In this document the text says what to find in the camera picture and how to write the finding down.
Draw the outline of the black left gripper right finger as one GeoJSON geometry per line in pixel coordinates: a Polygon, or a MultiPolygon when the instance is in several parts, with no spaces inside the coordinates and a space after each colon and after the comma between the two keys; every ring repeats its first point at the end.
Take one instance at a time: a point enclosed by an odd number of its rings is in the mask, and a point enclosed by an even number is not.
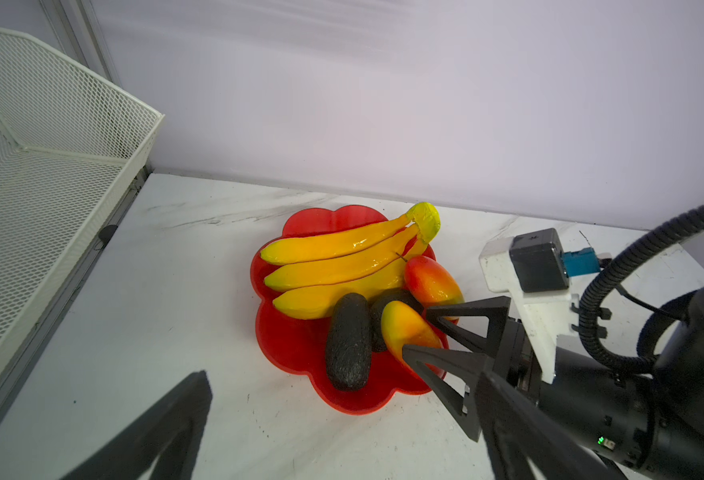
{"type": "Polygon", "coordinates": [[[483,373],[475,389],[479,421],[497,479],[623,479],[577,445],[557,424],[495,373],[483,373]]]}

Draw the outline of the red yellow fake mango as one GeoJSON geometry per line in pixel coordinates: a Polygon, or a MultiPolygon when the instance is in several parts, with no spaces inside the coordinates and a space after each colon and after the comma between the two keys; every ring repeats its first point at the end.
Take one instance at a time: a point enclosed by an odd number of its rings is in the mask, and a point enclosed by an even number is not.
{"type": "Polygon", "coordinates": [[[436,260],[417,256],[406,261],[405,289],[419,303],[423,316],[428,307],[463,304],[465,298],[453,276],[436,260]]]}

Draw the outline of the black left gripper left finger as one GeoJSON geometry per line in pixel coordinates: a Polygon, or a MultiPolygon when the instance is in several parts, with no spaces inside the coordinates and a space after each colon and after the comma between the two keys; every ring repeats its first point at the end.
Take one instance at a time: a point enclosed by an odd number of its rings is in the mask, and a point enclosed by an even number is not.
{"type": "Polygon", "coordinates": [[[65,477],[190,479],[212,398],[207,373],[191,373],[65,477]]]}

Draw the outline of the dark fake avocado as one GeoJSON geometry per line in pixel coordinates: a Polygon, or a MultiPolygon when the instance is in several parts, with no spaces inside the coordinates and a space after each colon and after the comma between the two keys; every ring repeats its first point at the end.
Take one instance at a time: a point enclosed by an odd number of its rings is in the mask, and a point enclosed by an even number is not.
{"type": "Polygon", "coordinates": [[[372,350],[375,353],[387,350],[387,345],[382,334],[382,315],[385,307],[393,301],[401,301],[419,314],[422,314],[424,311],[424,306],[407,290],[388,290],[380,295],[371,304],[369,309],[372,328],[372,350]]]}
{"type": "Polygon", "coordinates": [[[344,295],[335,305],[325,348],[326,374],[334,388],[357,391],[369,380],[372,364],[371,318],[367,299],[344,295]]]}

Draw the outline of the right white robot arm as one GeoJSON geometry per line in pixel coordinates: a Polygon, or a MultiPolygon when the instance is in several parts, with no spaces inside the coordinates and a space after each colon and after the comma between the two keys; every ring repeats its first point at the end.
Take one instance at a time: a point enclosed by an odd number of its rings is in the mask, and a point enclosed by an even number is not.
{"type": "Polygon", "coordinates": [[[459,348],[403,349],[466,435],[485,441],[497,478],[704,479],[704,288],[647,321],[644,344],[672,332],[647,375],[558,348],[546,381],[510,304],[432,307],[428,322],[459,348]]]}

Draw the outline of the yellow fake banana bunch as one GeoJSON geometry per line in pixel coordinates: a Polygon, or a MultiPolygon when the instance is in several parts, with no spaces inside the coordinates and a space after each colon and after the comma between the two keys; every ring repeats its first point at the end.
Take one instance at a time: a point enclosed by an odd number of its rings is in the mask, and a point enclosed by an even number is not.
{"type": "Polygon", "coordinates": [[[345,295],[366,300],[405,285],[405,267],[426,252],[441,228],[437,208],[417,203],[400,217],[350,230],[283,238],[260,258],[277,269],[264,285],[279,293],[273,306],[298,320],[331,315],[345,295]]]}

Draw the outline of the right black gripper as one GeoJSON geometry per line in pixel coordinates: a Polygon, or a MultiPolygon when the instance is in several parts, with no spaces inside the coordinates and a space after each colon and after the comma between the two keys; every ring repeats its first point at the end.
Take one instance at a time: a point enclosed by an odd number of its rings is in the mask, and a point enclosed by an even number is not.
{"type": "Polygon", "coordinates": [[[521,320],[509,317],[512,300],[497,296],[428,307],[426,320],[472,351],[405,345],[406,364],[432,389],[467,437],[482,427],[478,391],[490,367],[531,402],[538,402],[542,369],[521,320]]]}

